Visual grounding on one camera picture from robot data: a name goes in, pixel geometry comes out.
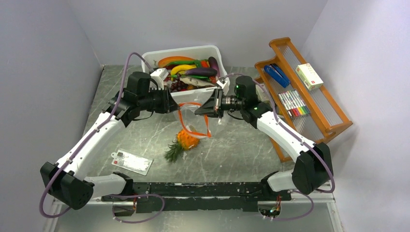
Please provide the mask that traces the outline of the clear zip top bag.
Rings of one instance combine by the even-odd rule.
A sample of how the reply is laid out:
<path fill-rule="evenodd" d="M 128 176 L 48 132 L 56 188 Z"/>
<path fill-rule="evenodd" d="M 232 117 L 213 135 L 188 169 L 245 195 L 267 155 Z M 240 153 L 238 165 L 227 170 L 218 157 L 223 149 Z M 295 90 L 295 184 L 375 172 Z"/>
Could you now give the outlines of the clear zip top bag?
<path fill-rule="evenodd" d="M 211 138 L 224 130 L 227 121 L 223 118 L 211 118 L 209 116 L 197 116 L 194 111 L 197 110 L 201 103 L 182 102 L 179 104 L 179 110 L 175 113 L 179 119 L 182 129 L 198 139 Z"/>

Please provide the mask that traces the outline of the toy dark grapes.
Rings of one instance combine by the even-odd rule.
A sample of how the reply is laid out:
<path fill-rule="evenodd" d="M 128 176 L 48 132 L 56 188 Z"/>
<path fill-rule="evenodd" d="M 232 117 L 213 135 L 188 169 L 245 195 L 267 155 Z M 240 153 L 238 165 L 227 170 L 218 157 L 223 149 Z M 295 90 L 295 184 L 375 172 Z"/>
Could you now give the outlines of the toy dark grapes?
<path fill-rule="evenodd" d="M 170 84 L 170 92 L 174 93 L 174 92 L 181 92 L 181 91 L 186 91 L 188 88 L 188 84 L 180 81 L 179 79 L 174 80 L 171 82 Z"/>

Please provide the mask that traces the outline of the toy grey fish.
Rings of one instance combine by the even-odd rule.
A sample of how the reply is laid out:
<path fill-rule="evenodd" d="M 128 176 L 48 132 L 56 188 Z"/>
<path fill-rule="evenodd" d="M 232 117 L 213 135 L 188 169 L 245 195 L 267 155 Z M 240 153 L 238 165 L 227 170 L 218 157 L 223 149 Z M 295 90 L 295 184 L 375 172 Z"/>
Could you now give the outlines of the toy grey fish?
<path fill-rule="evenodd" d="M 203 81 L 201 79 L 197 79 L 197 78 L 193 78 L 189 76 L 180 77 L 179 80 L 187 85 L 193 85 L 196 87 L 215 87 L 216 86 L 215 84 L 211 82 Z"/>

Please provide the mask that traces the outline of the toy pineapple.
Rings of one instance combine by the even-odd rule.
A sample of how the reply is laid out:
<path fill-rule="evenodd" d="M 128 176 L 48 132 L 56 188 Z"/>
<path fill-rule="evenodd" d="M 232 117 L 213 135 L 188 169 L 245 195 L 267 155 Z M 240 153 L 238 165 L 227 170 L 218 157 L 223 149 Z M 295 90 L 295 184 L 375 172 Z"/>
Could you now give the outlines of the toy pineapple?
<path fill-rule="evenodd" d="M 185 151 L 195 148 L 199 142 L 200 139 L 189 135 L 185 130 L 180 130 L 175 139 L 168 144 L 164 158 L 167 162 L 175 163 Z"/>

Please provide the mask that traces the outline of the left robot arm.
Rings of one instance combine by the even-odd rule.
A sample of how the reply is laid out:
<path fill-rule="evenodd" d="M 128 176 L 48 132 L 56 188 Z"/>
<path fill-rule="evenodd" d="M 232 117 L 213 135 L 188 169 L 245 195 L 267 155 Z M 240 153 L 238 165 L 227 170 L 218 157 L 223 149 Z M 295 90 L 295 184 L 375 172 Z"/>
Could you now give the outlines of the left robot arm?
<path fill-rule="evenodd" d="M 73 210 L 102 196 L 116 195 L 122 201 L 131 199 L 134 187 L 130 177 L 122 173 L 88 177 L 88 169 L 106 144 L 142 111 L 167 114 L 179 109 L 164 84 L 167 76 L 166 69 L 157 69 L 151 74 L 133 72 L 83 138 L 58 161 L 46 162 L 41 167 L 46 192 Z"/>

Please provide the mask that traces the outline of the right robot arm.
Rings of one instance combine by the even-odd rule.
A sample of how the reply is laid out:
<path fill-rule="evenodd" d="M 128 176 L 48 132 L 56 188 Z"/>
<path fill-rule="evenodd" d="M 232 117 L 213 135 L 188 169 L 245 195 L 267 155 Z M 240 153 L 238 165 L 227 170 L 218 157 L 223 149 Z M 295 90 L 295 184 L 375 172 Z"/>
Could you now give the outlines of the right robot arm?
<path fill-rule="evenodd" d="M 332 193 L 336 186 L 328 145 L 316 143 L 286 124 L 277 115 L 273 103 L 258 99 L 257 86 L 259 83 L 253 78 L 239 76 L 235 80 L 234 95 L 225 95 L 218 87 L 194 113 L 221 118 L 225 112 L 239 111 L 245 122 L 268 135 L 291 157 L 294 162 L 291 171 L 276 172 L 263 180 L 261 195 L 266 200 L 273 200 L 283 190 L 305 195 L 313 191 Z"/>

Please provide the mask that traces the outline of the toy yellow banana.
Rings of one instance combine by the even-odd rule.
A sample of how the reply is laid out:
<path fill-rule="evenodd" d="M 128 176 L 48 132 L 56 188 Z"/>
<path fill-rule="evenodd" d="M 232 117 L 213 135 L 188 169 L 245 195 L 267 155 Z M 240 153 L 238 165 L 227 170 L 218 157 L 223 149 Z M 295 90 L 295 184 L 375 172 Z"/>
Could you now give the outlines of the toy yellow banana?
<path fill-rule="evenodd" d="M 185 71 L 196 68 L 195 65 L 178 65 L 171 69 L 170 76 L 177 78 L 184 74 Z"/>

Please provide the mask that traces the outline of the toy purple eggplant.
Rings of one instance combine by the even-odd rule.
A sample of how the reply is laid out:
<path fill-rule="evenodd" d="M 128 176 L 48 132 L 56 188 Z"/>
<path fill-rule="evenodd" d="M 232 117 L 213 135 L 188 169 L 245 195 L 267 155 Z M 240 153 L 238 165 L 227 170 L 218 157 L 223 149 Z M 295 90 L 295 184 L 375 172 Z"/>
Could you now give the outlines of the toy purple eggplant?
<path fill-rule="evenodd" d="M 217 73 L 217 71 L 212 69 L 212 68 L 199 67 L 199 68 L 194 68 L 194 69 L 187 70 L 187 71 L 184 72 L 183 75 L 211 77 L 211 76 L 215 76 L 216 73 Z"/>

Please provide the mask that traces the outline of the toy orange papaya slice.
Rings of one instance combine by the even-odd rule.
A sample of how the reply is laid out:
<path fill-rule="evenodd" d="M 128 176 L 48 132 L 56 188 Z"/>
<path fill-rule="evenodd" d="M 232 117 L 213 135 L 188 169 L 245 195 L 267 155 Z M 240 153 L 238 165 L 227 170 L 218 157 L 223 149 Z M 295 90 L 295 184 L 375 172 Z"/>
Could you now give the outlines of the toy orange papaya slice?
<path fill-rule="evenodd" d="M 179 61 L 179 60 L 195 60 L 193 58 L 190 57 L 184 57 L 184 56 L 171 56 L 171 57 L 166 57 L 161 59 L 158 62 L 158 67 L 159 68 L 163 68 L 165 67 L 165 65 L 167 65 L 168 63 L 172 62 L 172 61 Z"/>

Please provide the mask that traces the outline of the toy green chili pepper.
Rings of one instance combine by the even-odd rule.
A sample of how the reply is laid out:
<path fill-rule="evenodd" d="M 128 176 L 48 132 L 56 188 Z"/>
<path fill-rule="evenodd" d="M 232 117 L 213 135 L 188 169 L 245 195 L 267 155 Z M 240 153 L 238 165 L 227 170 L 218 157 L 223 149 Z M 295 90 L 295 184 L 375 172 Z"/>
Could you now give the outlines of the toy green chili pepper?
<path fill-rule="evenodd" d="M 196 67 L 209 67 L 209 62 L 207 59 L 205 60 L 179 60 L 179 61 L 172 61 L 165 65 L 166 67 L 176 66 L 176 65 L 195 65 Z"/>

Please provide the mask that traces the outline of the white plastic bin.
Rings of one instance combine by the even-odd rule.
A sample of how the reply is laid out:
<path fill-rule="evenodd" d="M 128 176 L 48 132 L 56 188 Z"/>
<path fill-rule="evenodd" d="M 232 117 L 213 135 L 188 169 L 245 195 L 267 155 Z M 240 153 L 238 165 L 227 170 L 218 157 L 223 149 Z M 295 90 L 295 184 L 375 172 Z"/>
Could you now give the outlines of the white plastic bin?
<path fill-rule="evenodd" d="M 214 45 L 201 45 L 146 52 L 142 55 L 144 72 L 159 68 L 167 74 L 164 83 L 177 103 L 204 102 L 227 72 L 220 50 Z"/>

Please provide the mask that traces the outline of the small white box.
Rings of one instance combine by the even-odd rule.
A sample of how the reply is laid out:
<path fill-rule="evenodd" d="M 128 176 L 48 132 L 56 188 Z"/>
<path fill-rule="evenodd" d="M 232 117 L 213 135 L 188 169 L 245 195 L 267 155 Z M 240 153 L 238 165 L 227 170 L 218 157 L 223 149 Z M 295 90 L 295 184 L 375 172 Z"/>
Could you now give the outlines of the small white box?
<path fill-rule="evenodd" d="M 256 93 L 257 93 L 258 100 L 261 101 L 261 102 L 269 104 L 270 100 L 269 100 L 269 96 L 265 92 L 266 89 L 264 87 L 264 84 L 256 85 L 255 88 L 256 88 Z"/>

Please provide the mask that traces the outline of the flat clear packet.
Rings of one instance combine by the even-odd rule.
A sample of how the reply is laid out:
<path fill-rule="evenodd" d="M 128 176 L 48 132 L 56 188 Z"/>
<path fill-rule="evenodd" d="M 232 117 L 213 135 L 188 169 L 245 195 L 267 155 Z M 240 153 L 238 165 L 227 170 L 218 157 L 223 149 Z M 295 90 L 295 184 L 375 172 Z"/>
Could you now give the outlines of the flat clear packet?
<path fill-rule="evenodd" d="M 146 176 L 154 159 L 147 159 L 125 150 L 111 153 L 112 165 Z"/>

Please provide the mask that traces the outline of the blue stapler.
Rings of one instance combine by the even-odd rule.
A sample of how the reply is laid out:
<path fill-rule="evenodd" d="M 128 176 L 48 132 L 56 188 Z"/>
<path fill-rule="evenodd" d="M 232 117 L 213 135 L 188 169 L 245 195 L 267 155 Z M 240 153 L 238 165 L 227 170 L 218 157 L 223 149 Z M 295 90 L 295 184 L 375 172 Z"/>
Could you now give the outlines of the blue stapler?
<path fill-rule="evenodd" d="M 291 83 L 284 71 L 275 63 L 265 65 L 264 71 L 275 81 L 277 81 L 283 88 L 287 88 Z"/>

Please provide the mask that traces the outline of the coloured marker set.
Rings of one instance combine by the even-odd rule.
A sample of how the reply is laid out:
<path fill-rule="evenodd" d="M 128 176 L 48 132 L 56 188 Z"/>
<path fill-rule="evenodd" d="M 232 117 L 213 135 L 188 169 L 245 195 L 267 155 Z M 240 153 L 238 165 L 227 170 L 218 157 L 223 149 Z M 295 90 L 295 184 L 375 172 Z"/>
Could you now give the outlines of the coloured marker set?
<path fill-rule="evenodd" d="M 296 89 L 279 93 L 278 97 L 291 118 L 310 115 L 310 110 Z"/>

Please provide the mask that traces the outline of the wooden shelf rack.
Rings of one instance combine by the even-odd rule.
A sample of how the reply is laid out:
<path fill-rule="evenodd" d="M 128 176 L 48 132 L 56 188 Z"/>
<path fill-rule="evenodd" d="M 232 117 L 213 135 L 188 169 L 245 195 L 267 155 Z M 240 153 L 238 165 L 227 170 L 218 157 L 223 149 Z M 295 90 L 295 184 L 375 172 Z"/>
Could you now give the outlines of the wooden shelf rack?
<path fill-rule="evenodd" d="M 348 119 L 337 102 L 325 88 L 309 90 L 297 75 L 295 69 L 306 60 L 291 42 L 289 37 L 273 39 L 269 46 L 275 52 L 275 56 L 269 60 L 259 61 L 255 68 L 259 73 L 257 81 L 263 83 L 269 91 L 278 109 L 283 113 L 284 121 L 302 136 L 317 143 L 328 143 L 350 127 L 353 122 Z M 276 64 L 289 78 L 290 85 L 283 88 L 277 81 L 265 71 L 266 65 Z M 279 94 L 295 90 L 306 104 L 308 115 L 291 117 L 281 103 Z"/>

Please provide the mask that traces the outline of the white red box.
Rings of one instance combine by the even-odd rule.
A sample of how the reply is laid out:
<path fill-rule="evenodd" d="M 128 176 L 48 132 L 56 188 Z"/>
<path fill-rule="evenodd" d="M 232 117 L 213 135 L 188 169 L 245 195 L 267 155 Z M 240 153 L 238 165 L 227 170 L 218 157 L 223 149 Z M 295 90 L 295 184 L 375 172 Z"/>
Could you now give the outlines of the white red box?
<path fill-rule="evenodd" d="M 318 89 L 323 85 L 323 80 L 310 63 L 297 65 L 295 72 L 308 90 Z"/>

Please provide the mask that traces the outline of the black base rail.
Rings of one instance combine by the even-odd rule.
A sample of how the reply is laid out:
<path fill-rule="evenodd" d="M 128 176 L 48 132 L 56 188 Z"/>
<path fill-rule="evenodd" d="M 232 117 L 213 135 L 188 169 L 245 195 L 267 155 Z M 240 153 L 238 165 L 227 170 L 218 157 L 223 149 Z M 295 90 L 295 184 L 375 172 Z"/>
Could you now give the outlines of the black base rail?
<path fill-rule="evenodd" d="M 120 196 L 103 196 L 103 202 L 127 206 L 135 213 L 196 210 L 258 212 L 262 202 L 291 200 L 288 190 L 273 191 L 267 178 L 241 182 L 133 182 Z"/>

